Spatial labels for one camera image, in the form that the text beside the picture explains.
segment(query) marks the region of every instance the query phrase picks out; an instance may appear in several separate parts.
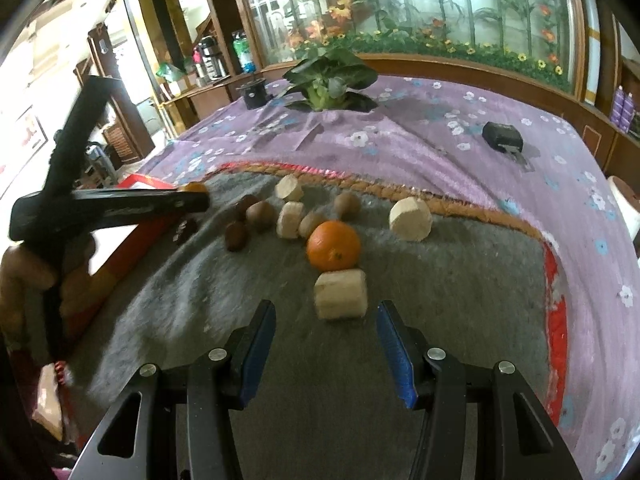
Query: gray mat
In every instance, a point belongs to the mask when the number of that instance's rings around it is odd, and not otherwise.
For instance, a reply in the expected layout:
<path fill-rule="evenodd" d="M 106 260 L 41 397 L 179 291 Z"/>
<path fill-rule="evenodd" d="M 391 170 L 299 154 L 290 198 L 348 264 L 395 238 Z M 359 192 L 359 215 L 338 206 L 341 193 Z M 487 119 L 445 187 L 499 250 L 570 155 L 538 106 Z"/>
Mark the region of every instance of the gray mat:
<path fill-rule="evenodd" d="M 301 240 L 268 233 L 254 236 L 241 253 L 223 247 L 229 204 L 248 192 L 269 197 L 277 181 L 257 174 L 215 177 L 208 183 L 212 209 L 200 231 L 177 251 L 161 240 L 119 286 L 70 360 L 84 431 L 95 427 L 138 366 L 193 361 L 246 324 L 262 298 L 276 306 L 276 335 L 257 397 L 244 412 L 232 413 L 247 480 L 408 477 L 422 413 L 408 412 L 394 395 L 375 333 L 380 300 L 393 300 L 407 325 L 462 362 L 511 360 L 544 398 L 545 282 L 537 241 L 476 221 L 434 217 L 424 242 L 401 242 L 388 230 L 392 204 L 365 196 L 353 225 L 362 240 L 369 312 L 359 320 L 321 322 L 313 309 L 318 272 Z M 306 186 L 303 202 L 325 205 L 334 195 Z M 465 469 L 467 478 L 469 460 Z"/>

